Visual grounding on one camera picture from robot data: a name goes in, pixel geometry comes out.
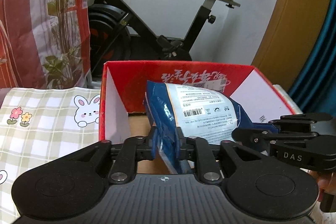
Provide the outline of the person's right hand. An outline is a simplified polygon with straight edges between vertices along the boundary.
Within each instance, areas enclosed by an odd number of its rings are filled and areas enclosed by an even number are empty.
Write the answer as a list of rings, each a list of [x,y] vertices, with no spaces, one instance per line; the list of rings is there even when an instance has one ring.
[[[336,192],[336,175],[334,173],[321,173],[316,171],[309,171],[309,174],[316,180],[319,187],[319,198],[321,202],[324,193],[335,194]]]

